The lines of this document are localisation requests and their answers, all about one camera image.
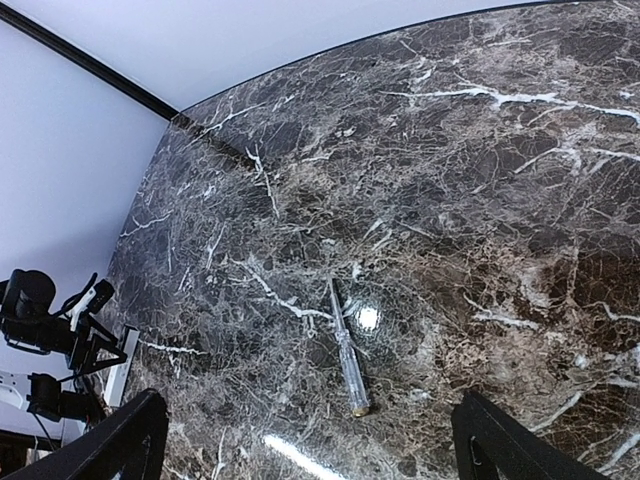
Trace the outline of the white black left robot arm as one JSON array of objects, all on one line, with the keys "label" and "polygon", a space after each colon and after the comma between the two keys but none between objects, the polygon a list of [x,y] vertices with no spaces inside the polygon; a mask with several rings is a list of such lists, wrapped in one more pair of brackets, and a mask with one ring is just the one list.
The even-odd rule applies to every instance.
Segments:
[{"label": "white black left robot arm", "polygon": [[58,379],[46,373],[1,373],[1,402],[37,420],[63,419],[96,424],[105,418],[88,377],[123,365],[130,358],[126,340],[106,329],[96,314],[114,288],[92,275],[62,307],[49,310],[56,287],[39,270],[16,269],[1,283],[1,336],[8,347],[25,353],[64,356],[71,374]]}]

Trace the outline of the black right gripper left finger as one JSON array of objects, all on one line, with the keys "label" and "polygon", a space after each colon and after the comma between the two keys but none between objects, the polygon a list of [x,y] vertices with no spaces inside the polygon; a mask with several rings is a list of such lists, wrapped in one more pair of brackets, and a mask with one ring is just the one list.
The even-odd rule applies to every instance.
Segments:
[{"label": "black right gripper left finger", "polygon": [[167,404],[146,389],[98,426],[10,479],[158,479],[168,434]]}]

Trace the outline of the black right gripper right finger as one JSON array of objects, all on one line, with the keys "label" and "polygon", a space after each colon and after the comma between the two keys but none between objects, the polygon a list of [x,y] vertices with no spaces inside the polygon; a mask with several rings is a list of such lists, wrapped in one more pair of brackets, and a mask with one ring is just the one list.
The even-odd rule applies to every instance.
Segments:
[{"label": "black right gripper right finger", "polygon": [[451,424],[461,479],[604,477],[538,438],[477,391],[464,393]]}]

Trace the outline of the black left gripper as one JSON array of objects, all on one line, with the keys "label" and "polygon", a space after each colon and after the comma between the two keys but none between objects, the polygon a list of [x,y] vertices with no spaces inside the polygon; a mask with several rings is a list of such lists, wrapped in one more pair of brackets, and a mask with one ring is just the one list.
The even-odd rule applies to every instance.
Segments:
[{"label": "black left gripper", "polygon": [[128,360],[121,341],[96,319],[81,320],[71,336],[70,370],[95,373]]}]

